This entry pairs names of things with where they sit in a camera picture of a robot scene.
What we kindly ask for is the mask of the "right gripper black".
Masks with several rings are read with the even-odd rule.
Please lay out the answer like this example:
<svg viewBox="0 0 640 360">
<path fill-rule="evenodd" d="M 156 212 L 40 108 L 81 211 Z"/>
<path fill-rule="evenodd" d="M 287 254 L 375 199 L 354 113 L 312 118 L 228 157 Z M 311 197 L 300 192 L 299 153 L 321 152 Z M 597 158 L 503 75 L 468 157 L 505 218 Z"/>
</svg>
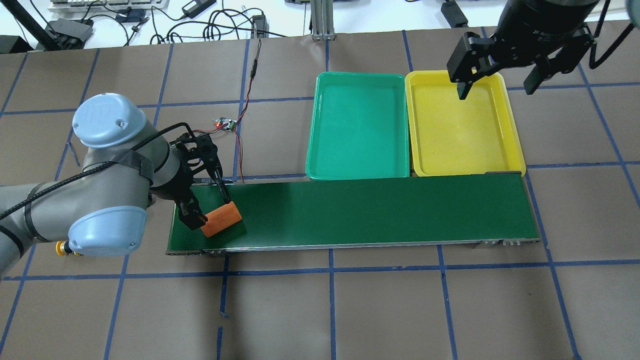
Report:
<svg viewBox="0 0 640 360">
<path fill-rule="evenodd" d="M 526 95 L 558 73 L 571 73 L 594 44 L 587 25 L 569 34 L 544 36 L 498 29 L 489 38 L 466 31 L 446 62 L 449 80 L 459 100 L 466 100 L 474 82 L 501 69 L 535 65 L 523 82 Z"/>
</svg>

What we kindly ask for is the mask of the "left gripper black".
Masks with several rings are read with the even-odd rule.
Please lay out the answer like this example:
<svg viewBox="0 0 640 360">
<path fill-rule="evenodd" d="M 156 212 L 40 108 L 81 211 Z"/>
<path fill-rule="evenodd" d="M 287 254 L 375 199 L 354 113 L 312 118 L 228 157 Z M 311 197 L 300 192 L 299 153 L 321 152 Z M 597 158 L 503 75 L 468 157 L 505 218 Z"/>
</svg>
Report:
<svg viewBox="0 0 640 360">
<path fill-rule="evenodd" d="M 202 171 L 217 187 L 222 202 L 229 204 L 232 200 L 224 180 L 218 147 L 208 133 L 197 133 L 195 137 L 185 133 L 170 142 L 166 159 L 154 173 L 150 187 L 152 195 L 177 204 L 178 219 L 190 230 L 197 230 L 208 221 L 192 191 L 195 176 Z"/>
</svg>

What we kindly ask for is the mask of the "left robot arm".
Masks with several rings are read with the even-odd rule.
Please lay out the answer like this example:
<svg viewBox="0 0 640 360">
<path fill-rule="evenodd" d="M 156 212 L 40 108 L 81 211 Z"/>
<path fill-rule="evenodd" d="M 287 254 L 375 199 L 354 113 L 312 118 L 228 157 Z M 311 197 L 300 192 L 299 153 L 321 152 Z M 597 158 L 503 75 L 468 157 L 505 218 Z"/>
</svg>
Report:
<svg viewBox="0 0 640 360">
<path fill-rule="evenodd" d="M 71 127 L 87 146 L 80 173 L 1 187 L 2 277 L 38 243 L 55 243 L 61 255 L 130 255 L 153 197 L 172 201 L 181 223 L 208 236 L 241 218 L 208 133 L 185 122 L 158 130 L 112 92 L 85 100 Z"/>
</svg>

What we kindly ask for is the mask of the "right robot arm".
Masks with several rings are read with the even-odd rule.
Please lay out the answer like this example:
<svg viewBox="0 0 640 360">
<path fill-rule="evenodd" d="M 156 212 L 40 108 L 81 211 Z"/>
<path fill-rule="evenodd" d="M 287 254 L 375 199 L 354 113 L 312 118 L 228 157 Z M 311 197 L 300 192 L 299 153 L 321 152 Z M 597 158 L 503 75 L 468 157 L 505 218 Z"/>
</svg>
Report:
<svg viewBox="0 0 640 360">
<path fill-rule="evenodd" d="M 585 55 L 590 69 L 599 68 L 639 27 L 639 2 L 627 0 L 630 23 L 598 56 L 597 39 L 610 4 L 604 2 L 596 29 L 591 31 L 586 18 L 598 5 L 596 0 L 509 0 L 491 37 L 468 31 L 455 46 L 446 70 L 458 98 L 465 100 L 476 82 L 502 69 L 532 66 L 523 82 L 531 95 L 558 73 L 571 73 Z"/>
</svg>

